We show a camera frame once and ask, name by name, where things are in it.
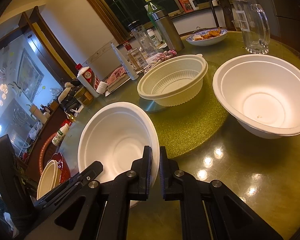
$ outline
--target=red label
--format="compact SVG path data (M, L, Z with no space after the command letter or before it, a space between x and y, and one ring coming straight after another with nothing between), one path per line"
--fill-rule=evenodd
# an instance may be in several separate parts
M97 87L100 83L100 80L97 78L97 76L93 73L91 68L87 69L85 73L83 73L83 77L86 81L95 89L97 90Z

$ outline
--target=wooden chair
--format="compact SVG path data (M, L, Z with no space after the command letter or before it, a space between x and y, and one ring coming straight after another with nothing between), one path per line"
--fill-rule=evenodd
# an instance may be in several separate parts
M213 14L214 21L216 22L216 26L220 27L218 19L217 19L216 12L214 10L214 6L212 4L213 0L208 0L208 1L210 2L212 14ZM220 2L220 5L222 7L222 10L223 10L223 15L225 17L225 23L226 23L227 29L229 31L235 31L236 29L235 29L235 27L234 27L234 25L232 23L232 20L234 18L233 18L232 8L231 8L229 0L219 0L219 2Z

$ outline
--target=white disposable bowl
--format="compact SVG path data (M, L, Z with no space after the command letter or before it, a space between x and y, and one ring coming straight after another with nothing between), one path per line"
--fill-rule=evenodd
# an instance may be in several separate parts
M39 180L37 188L37 199L46 195L49 191L53 190L59 185L61 176L61 170L58 169L58 163L55 160L51 160L44 168Z
M201 40L201 41L195 41L194 40L194 38L197 38L200 35L205 35L205 34L208 33L208 31L212 31L212 30L217 31L218 28L192 34L191 36L186 38L186 41L188 41L190 44L195 45L195 46L209 46L209 45L216 44L220 41L223 41L226 38L227 34L228 34L227 30L221 29L220 35L218 37L214 37L214 38L210 38L210 39L206 39L206 40Z
M235 57L216 71L213 91L239 123L263 138L300 134L300 70L269 55Z
M208 64L198 55L169 59L149 70L138 83L139 95L161 106L176 106L194 98L202 87Z
M129 171L134 160L142 158L144 146L152 149L150 187L159 169L159 141L148 115L138 106L117 102L103 107L84 128L78 151L79 171L94 161L103 164L100 183ZM130 207L138 201L131 201Z

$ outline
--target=green bottle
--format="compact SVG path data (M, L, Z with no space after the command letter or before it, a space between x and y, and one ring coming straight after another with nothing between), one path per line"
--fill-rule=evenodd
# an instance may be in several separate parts
M146 3L148 3L148 17L150 18L151 23L153 24L153 26L157 29L158 33L161 36L162 42L165 43L163 36L160 32L160 30L158 29L158 27L156 26L156 24L154 23L154 20L152 19L151 15L157 11L163 10L164 8L154 4L151 0L146 0Z

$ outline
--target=bolt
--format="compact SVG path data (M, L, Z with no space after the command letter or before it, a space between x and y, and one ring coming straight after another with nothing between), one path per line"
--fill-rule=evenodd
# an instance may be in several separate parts
M93 181L90 181L89 182L89 184L88 184L88 186L90 187L90 188L96 188L96 187L98 187L98 182L96 181L96 180L93 180Z
M132 178L132 177L134 177L134 176L136 176L136 172L135 171L128 171L127 172L127 176L129 177L129 178Z
M213 187L221 187L222 182L220 180L215 179L212 181L212 185Z
M176 170L174 172L174 175L176 175L177 177L182 177L184 174L185 174L185 172L181 171L181 170Z

